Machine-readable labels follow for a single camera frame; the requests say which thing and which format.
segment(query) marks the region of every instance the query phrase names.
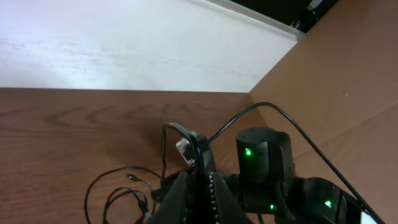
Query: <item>wood grain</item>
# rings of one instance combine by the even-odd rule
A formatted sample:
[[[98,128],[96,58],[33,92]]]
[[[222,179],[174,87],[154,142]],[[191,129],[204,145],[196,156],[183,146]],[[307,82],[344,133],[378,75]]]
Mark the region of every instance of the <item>wood grain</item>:
[[[85,223],[85,191],[100,173],[122,166],[161,172],[162,124],[210,137],[251,103],[240,93],[0,89],[0,222]],[[220,171],[239,171],[235,134],[263,124],[253,111],[214,142]],[[179,138],[171,134],[168,141],[168,173],[184,167],[173,147]],[[135,174],[159,185],[149,174]],[[104,178],[89,197],[93,223],[101,222],[107,195],[120,186],[149,193],[123,173]],[[108,217],[132,223],[139,215],[127,196]]]

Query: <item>beige panel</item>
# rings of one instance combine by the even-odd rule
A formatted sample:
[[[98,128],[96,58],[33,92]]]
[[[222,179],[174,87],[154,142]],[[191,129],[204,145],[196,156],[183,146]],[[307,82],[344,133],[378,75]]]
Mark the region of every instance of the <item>beige panel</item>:
[[[386,223],[398,223],[398,104],[321,148]],[[297,175],[342,183],[314,151],[295,159]]]
[[[321,144],[398,100],[398,1],[341,0],[252,90],[291,114]],[[281,116],[294,156],[309,150]]]

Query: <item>green light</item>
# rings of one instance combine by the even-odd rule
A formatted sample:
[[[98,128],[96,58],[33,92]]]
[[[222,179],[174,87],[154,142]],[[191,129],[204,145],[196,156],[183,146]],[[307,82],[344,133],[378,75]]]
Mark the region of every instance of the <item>green light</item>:
[[[325,202],[325,205],[326,205],[327,207],[331,208],[331,201],[327,200],[327,201]]]
[[[248,148],[246,148],[246,155],[247,155],[247,156],[250,156],[250,155],[251,155],[251,150],[248,149]]]

